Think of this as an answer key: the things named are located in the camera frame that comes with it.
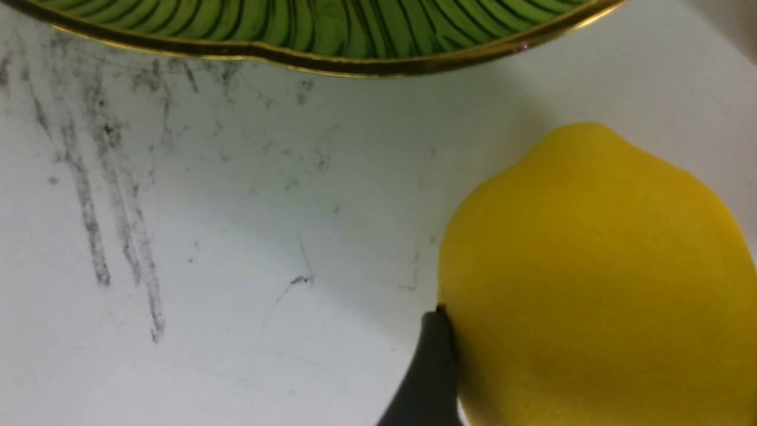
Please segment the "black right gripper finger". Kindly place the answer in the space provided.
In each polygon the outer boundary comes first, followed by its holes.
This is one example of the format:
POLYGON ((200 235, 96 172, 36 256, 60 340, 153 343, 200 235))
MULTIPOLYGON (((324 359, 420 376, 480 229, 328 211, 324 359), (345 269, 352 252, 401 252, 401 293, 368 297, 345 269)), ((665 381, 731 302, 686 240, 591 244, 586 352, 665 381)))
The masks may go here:
POLYGON ((443 305, 424 313, 413 358, 378 425, 461 425, 459 357, 443 305))

